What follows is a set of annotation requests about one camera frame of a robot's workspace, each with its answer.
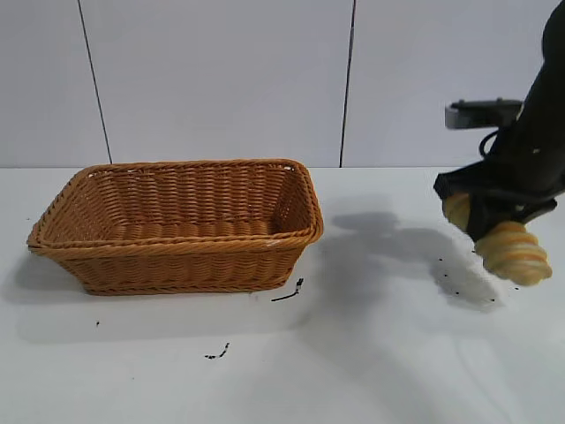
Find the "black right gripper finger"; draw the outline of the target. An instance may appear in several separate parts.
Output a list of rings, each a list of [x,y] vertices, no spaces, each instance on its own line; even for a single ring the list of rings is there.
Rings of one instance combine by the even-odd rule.
[[[473,185],[472,177],[473,173],[469,170],[440,173],[433,183],[433,189],[441,200],[456,194],[469,194]]]
[[[470,196],[470,215],[466,233],[479,241],[504,218],[504,202],[478,194]]]

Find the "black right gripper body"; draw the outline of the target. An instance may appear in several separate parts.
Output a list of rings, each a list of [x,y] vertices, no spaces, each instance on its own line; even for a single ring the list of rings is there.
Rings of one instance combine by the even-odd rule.
[[[503,221],[528,222],[556,206],[557,174],[484,160],[473,167],[472,194],[504,202]]]

